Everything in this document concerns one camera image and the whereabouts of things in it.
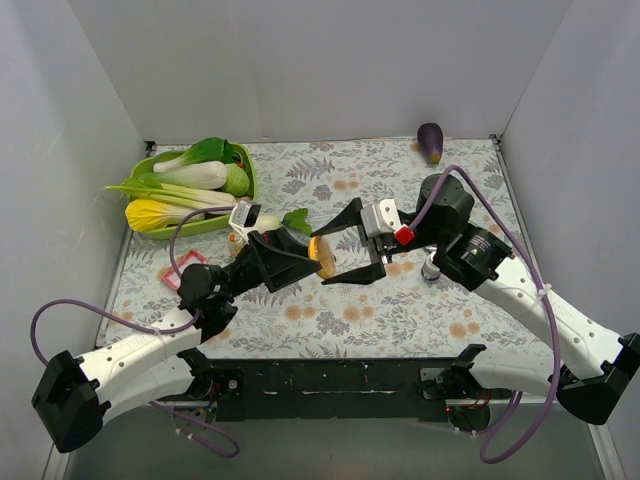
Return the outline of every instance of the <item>gray wall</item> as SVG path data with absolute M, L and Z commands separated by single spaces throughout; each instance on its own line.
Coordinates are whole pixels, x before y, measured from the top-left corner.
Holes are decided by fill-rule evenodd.
M 69 0 L 159 142 L 504 128 L 571 0 Z
M 58 297 L 104 305 L 124 221 L 101 189 L 143 144 L 64 0 L 0 1 L 0 111 L 0 477 L 31 480 L 51 447 L 31 316 Z M 89 349 L 98 325 L 65 307 L 43 320 L 48 356 Z
M 505 132 L 547 281 L 603 325 L 640 331 L 640 2 L 575 0 Z M 609 421 L 640 478 L 640 378 Z

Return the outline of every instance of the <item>bok choy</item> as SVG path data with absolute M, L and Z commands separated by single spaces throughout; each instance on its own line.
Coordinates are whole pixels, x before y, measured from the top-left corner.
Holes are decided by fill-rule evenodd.
M 213 190 L 227 182 L 227 169 L 222 162 L 205 162 L 178 167 L 163 173 L 145 173 L 140 180 Z
M 193 212 L 192 208 L 178 207 L 147 198 L 138 198 L 127 205 L 125 215 L 132 230 L 147 232 L 155 228 L 178 224 L 180 220 L 191 212 Z M 189 222 L 202 220 L 203 218 L 204 214 L 195 215 L 189 219 Z
M 124 194 L 137 198 L 148 198 L 188 208 L 229 207 L 231 210 L 236 199 L 224 192 L 198 190 L 160 183 L 154 179 L 128 178 L 121 185 L 105 187 L 105 190 L 119 190 Z
M 153 165 L 153 171 L 161 173 L 177 167 L 214 161 L 233 163 L 233 146 L 222 138 L 205 138 L 191 146 L 182 155 L 174 158 L 173 160 L 156 162 Z

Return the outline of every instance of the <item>floral tablecloth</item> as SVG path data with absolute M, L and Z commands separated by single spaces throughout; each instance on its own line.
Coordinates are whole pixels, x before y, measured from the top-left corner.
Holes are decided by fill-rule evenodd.
M 158 152 L 185 146 L 160 147 Z M 465 168 L 505 223 L 520 228 L 490 140 L 449 140 L 442 161 L 429 166 L 409 139 L 321 143 L 250 144 L 264 212 L 279 216 L 309 208 L 318 228 L 355 196 L 366 205 L 395 198 L 398 208 L 414 211 L 422 180 L 451 164 Z M 502 236 L 476 202 L 472 221 Z M 196 249 L 213 264 L 232 258 L 227 230 L 179 239 L 176 252 Z M 338 272 L 369 262 L 357 233 L 328 237 L 338 257 Z M 425 282 L 420 267 L 427 253 L 394 258 L 387 277 L 370 286 L 322 286 L 313 276 L 270 294 L 247 292 L 229 327 L 201 346 L 212 358 L 413 357 L 457 356 L 468 343 L 484 343 L 515 354 L 544 355 L 548 348 L 509 315 L 442 277 Z M 134 234 L 118 285 L 113 312 L 147 325 L 178 302 L 159 279 L 167 268 L 166 241 Z M 98 344 L 130 334 L 103 323 Z

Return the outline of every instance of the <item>green tray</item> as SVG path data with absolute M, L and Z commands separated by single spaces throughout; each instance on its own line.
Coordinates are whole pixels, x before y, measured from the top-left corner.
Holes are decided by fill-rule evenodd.
M 251 155 L 249 155 L 249 152 L 246 148 L 244 148 L 244 146 L 237 143 L 232 143 L 231 145 L 233 146 L 233 151 L 240 155 L 240 157 L 242 157 L 242 163 L 244 164 L 245 172 L 247 172 L 247 175 L 249 176 L 249 190 L 247 191 L 246 195 L 255 200 L 258 196 L 258 183 L 256 181 L 256 171 L 253 168 Z M 156 157 L 160 157 L 158 158 L 158 160 L 161 162 L 167 162 L 169 160 L 173 160 L 176 157 L 179 157 L 183 153 L 184 150 L 176 150 L 161 153 Z M 154 158 L 156 157 L 145 158 L 135 167 L 133 167 L 133 170 L 131 170 L 130 178 L 138 178 L 140 175 L 152 172 Z M 199 233 L 213 232 L 214 230 L 220 230 L 221 228 L 226 228 L 227 226 L 229 226 L 229 215 L 208 218 L 206 220 L 200 220 L 198 222 L 190 222 L 180 229 L 178 237 L 188 237 L 191 235 L 198 235 Z M 140 232 L 140 234 L 155 238 L 156 240 L 167 240 L 171 238 L 175 230 L 176 227 L 155 228 L 147 232 Z

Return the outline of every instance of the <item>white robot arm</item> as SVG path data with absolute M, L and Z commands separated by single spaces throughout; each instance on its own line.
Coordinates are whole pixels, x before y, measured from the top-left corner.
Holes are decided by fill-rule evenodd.
M 418 210 L 429 197 L 438 175 L 422 185 Z M 362 206 L 354 199 L 314 235 L 357 227 L 371 265 L 326 279 L 323 284 L 370 284 L 385 276 L 394 254 L 437 245 L 434 263 L 441 272 L 504 309 L 547 345 L 551 335 L 540 292 L 519 258 L 490 232 L 468 222 L 473 198 L 454 177 L 447 177 L 427 215 L 405 214 L 391 199 Z M 171 395 L 200 399 L 212 391 L 210 361 L 199 344 L 226 328 L 237 309 L 233 298 L 261 284 L 274 292 L 323 265 L 310 258 L 307 246 L 284 229 L 259 234 L 254 224 L 260 206 L 241 202 L 231 226 L 247 245 L 224 268 L 190 265 L 178 293 L 182 299 L 151 326 L 158 332 L 192 322 L 172 335 L 136 333 L 108 347 L 74 358 L 69 352 L 48 364 L 32 404 L 58 450 L 74 450 L 95 436 L 115 416 L 149 401 Z M 407 237 L 408 224 L 419 226 Z M 640 338 L 621 337 L 598 325 L 555 292 L 548 295 L 555 312 L 564 362 L 557 399 L 582 420 L 602 424 L 640 366 Z M 470 345 L 433 380 L 425 391 L 441 398 L 477 396 L 486 389 L 509 389 L 546 395 L 553 359 L 505 355 L 484 345 Z M 235 380 L 221 387 L 229 393 Z

